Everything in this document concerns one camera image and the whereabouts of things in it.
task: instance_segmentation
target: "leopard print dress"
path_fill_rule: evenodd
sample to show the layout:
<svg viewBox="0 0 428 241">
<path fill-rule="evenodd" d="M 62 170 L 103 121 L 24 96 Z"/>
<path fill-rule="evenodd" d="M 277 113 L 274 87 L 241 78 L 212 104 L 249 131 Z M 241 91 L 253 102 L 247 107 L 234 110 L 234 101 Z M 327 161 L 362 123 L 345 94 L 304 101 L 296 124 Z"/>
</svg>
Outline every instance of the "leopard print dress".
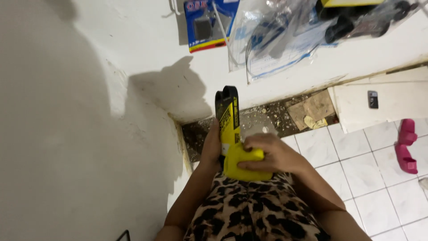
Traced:
<svg viewBox="0 0 428 241">
<path fill-rule="evenodd" d="M 330 241 L 292 184 L 289 173 L 257 182 L 217 173 L 184 240 Z"/>
</svg>

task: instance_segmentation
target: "person's left hand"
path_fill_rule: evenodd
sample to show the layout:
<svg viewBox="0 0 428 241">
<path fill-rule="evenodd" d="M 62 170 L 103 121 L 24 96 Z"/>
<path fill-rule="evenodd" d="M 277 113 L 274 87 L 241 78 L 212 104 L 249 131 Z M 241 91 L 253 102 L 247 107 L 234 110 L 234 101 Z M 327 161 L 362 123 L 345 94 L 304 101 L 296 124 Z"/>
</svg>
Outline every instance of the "person's left hand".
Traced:
<svg viewBox="0 0 428 241">
<path fill-rule="evenodd" d="M 210 131 L 205 138 L 204 147 L 202 148 L 201 160 L 198 168 L 206 171 L 220 171 L 220 162 L 218 158 L 221 153 L 220 142 L 220 124 L 215 118 L 210 127 Z"/>
</svg>

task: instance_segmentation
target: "white wall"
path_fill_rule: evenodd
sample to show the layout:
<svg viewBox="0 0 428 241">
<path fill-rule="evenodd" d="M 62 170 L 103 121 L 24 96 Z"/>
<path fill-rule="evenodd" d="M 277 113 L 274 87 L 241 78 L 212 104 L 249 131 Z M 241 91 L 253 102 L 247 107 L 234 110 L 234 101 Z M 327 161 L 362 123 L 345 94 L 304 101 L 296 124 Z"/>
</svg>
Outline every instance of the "white wall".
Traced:
<svg viewBox="0 0 428 241">
<path fill-rule="evenodd" d="M 63 3 L 0 2 L 0 240 L 151 240 L 188 178 L 174 123 Z"/>
<path fill-rule="evenodd" d="M 210 116 L 215 92 L 225 85 L 238 88 L 240 106 L 247 108 L 340 77 L 351 79 L 428 57 L 428 20 L 419 12 L 387 36 L 319 49 L 312 64 L 304 60 L 247 86 L 245 71 L 228 73 L 226 48 L 190 54 L 186 45 L 179 45 L 186 43 L 184 16 L 168 16 L 168 0 L 73 1 L 75 26 L 128 76 L 139 79 L 155 103 L 183 122 Z"/>
</svg>

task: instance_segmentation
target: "pink slipper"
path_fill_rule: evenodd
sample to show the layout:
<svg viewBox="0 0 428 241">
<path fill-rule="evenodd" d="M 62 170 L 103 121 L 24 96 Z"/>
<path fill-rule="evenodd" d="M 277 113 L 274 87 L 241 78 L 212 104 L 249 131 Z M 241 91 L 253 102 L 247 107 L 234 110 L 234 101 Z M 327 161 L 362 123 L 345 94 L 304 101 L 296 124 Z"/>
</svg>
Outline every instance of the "pink slipper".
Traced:
<svg viewBox="0 0 428 241">
<path fill-rule="evenodd" d="M 416 139 L 418 139 L 418 135 L 415 134 L 415 121 L 412 119 L 403 119 L 400 133 L 398 134 L 398 143 L 410 146 Z"/>
<path fill-rule="evenodd" d="M 416 167 L 416 160 L 412 159 L 409 150 L 405 145 L 396 144 L 395 153 L 397 154 L 397 160 L 400 168 L 410 174 L 417 174 L 418 170 Z"/>
</svg>

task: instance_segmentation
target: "tiled floor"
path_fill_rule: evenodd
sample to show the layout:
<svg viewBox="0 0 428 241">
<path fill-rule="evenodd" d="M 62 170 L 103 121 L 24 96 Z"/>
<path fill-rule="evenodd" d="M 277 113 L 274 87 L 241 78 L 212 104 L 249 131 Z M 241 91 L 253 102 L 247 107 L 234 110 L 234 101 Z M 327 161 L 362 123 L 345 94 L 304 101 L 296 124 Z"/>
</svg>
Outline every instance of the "tiled floor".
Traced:
<svg viewBox="0 0 428 241">
<path fill-rule="evenodd" d="M 282 138 L 301 153 L 345 201 L 373 241 L 427 241 L 428 119 L 416 119 L 418 140 L 408 149 L 418 175 L 403 172 L 395 156 L 400 122 L 344 134 L 339 124 Z"/>
</svg>

